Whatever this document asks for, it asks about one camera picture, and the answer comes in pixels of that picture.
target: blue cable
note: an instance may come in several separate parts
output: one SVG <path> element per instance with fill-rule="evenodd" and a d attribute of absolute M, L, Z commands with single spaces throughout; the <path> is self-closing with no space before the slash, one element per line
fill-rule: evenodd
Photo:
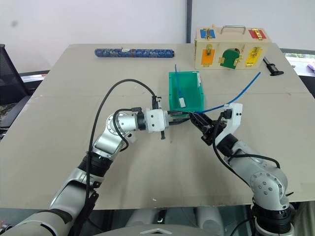
<path fill-rule="evenodd" d="M 179 84 L 179 76 L 178 76 L 178 73 L 177 73 L 176 64 L 175 64 L 175 76 L 176 76 L 176 82 L 177 82 L 178 96 L 179 96 L 179 98 L 182 98 L 183 95 L 182 95 L 182 90 L 181 90 L 181 87 L 180 87 L 180 84 Z"/>
<path fill-rule="evenodd" d="M 252 79 L 252 81 L 236 96 L 234 97 L 231 101 L 227 102 L 226 104 L 230 104 L 232 102 L 235 102 L 237 99 L 240 98 L 240 96 L 243 95 L 244 92 L 246 92 L 246 90 L 254 83 L 254 81 L 260 76 L 261 72 L 258 72 L 258 74 Z M 214 107 L 214 108 L 210 108 L 210 109 L 207 109 L 207 110 L 204 110 L 204 111 L 201 111 L 201 112 L 197 112 L 197 113 L 205 113 L 205 112 L 210 112 L 210 111 L 213 111 L 213 110 L 216 110 L 216 109 L 219 109 L 219 108 L 222 108 L 224 107 L 225 104 L 223 105 L 220 105 L 220 106 L 217 106 L 217 107 Z"/>

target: table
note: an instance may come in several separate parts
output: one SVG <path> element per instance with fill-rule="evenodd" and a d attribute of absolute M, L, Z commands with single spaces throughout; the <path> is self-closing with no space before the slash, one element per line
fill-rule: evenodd
<path fill-rule="evenodd" d="M 97 58 L 95 48 L 171 48 L 172 59 Z M 118 80 L 146 83 L 168 109 L 168 72 L 192 71 L 193 44 L 75 44 L 56 62 L 0 143 L 0 207 L 47 208 L 88 148 L 97 108 Z M 291 201 L 315 200 L 315 102 L 276 44 L 267 58 L 284 75 L 259 70 L 201 70 L 205 108 L 231 100 L 261 71 L 238 102 L 235 132 L 262 155 L 277 159 Z M 102 110 L 96 134 L 119 108 L 150 107 L 149 93 L 134 83 L 117 87 Z M 220 111 L 208 115 L 216 119 Z M 137 132 L 97 190 L 95 209 L 240 205 L 251 190 L 215 157 L 190 122 L 160 134 Z"/>

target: green plastic box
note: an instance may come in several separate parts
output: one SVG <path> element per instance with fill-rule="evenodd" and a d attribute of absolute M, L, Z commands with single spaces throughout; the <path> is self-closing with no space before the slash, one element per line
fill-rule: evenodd
<path fill-rule="evenodd" d="M 179 103 L 175 72 L 169 72 L 169 108 L 171 111 L 199 112 L 203 111 L 203 91 L 199 71 L 177 72 L 185 107 Z"/>

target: orange panel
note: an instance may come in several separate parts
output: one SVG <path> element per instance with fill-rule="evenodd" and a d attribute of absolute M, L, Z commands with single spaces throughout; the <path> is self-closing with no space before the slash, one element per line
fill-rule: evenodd
<path fill-rule="evenodd" d="M 211 53 L 210 55 L 207 55 L 207 50 L 204 49 L 202 51 L 202 59 L 201 59 L 201 64 L 208 64 L 208 65 L 212 65 L 212 61 L 213 61 L 213 57 L 215 55 L 215 50 L 211 49 Z"/>

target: lock box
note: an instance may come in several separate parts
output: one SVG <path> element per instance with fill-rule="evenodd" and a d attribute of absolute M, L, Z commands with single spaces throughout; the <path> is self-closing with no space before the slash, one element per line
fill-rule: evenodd
<path fill-rule="evenodd" d="M 271 40 L 261 28 L 223 26 L 198 28 L 195 39 L 196 69 L 255 69 Z"/>

